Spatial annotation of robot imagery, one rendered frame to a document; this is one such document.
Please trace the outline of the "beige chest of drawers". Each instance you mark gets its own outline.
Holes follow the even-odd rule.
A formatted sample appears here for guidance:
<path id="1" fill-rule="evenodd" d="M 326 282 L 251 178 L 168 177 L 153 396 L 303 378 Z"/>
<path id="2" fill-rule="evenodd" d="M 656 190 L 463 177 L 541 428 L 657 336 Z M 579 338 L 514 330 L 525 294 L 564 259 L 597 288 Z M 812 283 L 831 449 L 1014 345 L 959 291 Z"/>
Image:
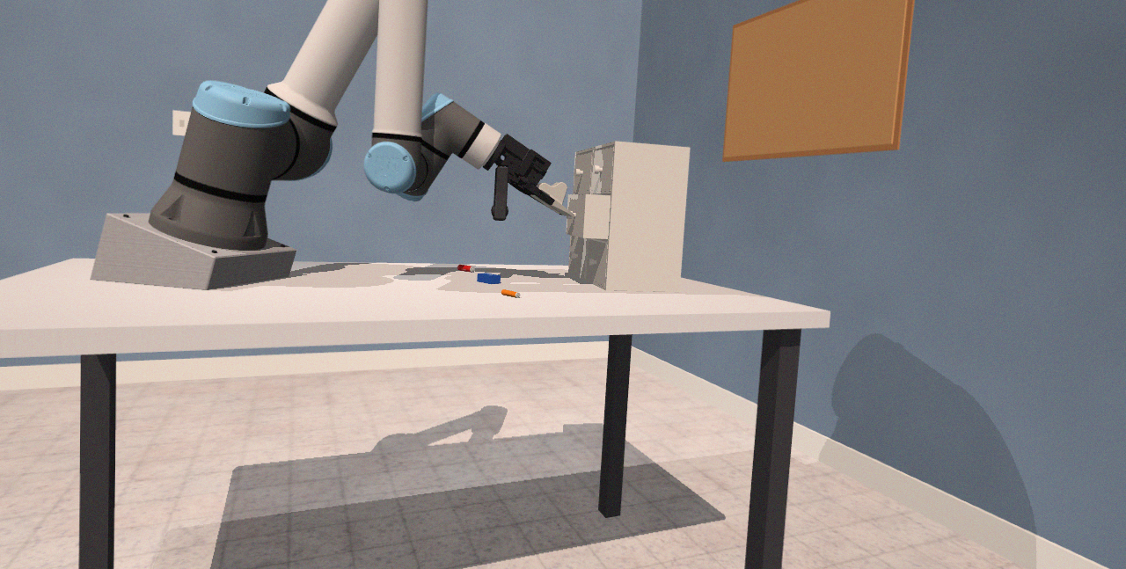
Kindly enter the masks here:
<path id="1" fill-rule="evenodd" d="M 614 146 L 611 192 L 591 192 L 595 151 Z M 595 151 L 592 151 L 595 150 Z M 680 292 L 691 146 L 609 142 L 592 152 L 590 192 L 611 195 L 604 291 Z"/>

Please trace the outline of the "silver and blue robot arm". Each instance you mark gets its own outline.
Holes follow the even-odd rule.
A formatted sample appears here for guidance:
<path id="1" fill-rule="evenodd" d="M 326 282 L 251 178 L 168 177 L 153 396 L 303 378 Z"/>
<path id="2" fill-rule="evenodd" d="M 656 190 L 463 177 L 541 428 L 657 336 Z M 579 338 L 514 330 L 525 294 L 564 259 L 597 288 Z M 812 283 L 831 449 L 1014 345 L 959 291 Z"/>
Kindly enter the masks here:
<path id="1" fill-rule="evenodd" d="M 271 180 L 325 169 L 336 107 L 376 38 L 374 128 L 363 159 L 370 185 L 421 201 L 448 157 L 481 169 L 501 134 L 443 94 L 422 105 L 427 16 L 428 0 L 327 0 L 282 83 L 263 92 L 202 83 L 173 183 L 149 224 L 195 245 L 262 249 Z"/>

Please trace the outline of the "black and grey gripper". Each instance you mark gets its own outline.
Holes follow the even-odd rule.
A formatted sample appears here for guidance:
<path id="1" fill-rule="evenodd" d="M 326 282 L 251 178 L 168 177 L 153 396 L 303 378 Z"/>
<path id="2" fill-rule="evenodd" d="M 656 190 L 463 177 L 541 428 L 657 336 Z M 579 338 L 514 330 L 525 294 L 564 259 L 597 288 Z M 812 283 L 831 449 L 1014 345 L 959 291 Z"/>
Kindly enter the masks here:
<path id="1" fill-rule="evenodd" d="M 504 160 L 501 160 L 501 155 L 504 155 Z M 551 163 L 545 157 L 538 155 L 536 151 L 524 146 L 522 142 L 518 142 L 509 134 L 506 134 L 499 145 L 495 146 L 494 154 L 489 157 L 489 161 L 486 165 L 483 165 L 483 168 L 489 170 L 492 165 L 509 167 L 508 183 L 513 188 L 517 188 L 517 192 L 527 193 L 531 199 L 538 201 L 538 203 L 546 205 L 560 215 L 574 217 L 574 213 L 568 211 L 566 206 L 562 206 L 563 201 L 566 198 L 566 183 L 555 183 L 552 186 L 546 183 L 539 183 L 545 174 L 547 174 L 546 170 L 548 170 Z M 534 195 L 531 195 L 533 193 Z"/>

